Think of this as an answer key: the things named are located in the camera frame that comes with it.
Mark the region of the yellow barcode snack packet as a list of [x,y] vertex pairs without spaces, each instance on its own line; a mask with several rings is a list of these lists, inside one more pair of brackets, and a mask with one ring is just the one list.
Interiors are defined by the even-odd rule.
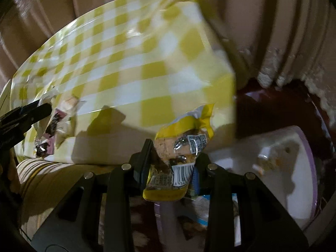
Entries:
[[143,198],[147,201],[178,201],[185,196],[197,157],[214,135],[211,126],[214,104],[189,111],[157,132]]

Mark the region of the pink black snack packet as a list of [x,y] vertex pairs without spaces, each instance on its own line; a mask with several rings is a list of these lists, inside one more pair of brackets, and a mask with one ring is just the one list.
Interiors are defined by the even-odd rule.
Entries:
[[36,157],[53,155],[55,149],[67,138],[74,136],[76,113],[84,103],[77,97],[70,96],[59,105],[52,106],[51,114],[34,124],[37,133],[34,139]]

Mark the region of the white purple-rimmed storage box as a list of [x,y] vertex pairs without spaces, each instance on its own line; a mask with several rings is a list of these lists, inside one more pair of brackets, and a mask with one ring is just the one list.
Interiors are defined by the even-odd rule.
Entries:
[[[317,174],[308,141],[297,126],[242,139],[208,154],[228,173],[238,197],[240,251],[305,251],[305,228],[317,204]],[[200,194],[195,168],[193,189]],[[158,230],[164,251],[204,251],[207,229],[187,229],[185,199],[161,203]]]

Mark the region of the yellow checkered tablecloth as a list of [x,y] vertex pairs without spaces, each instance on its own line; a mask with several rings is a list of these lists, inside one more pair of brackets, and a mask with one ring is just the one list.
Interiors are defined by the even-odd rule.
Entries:
[[11,82],[10,106],[80,101],[74,133],[51,161],[120,164],[180,115],[213,104],[208,150],[235,137],[235,73],[206,0],[115,0],[66,25]]

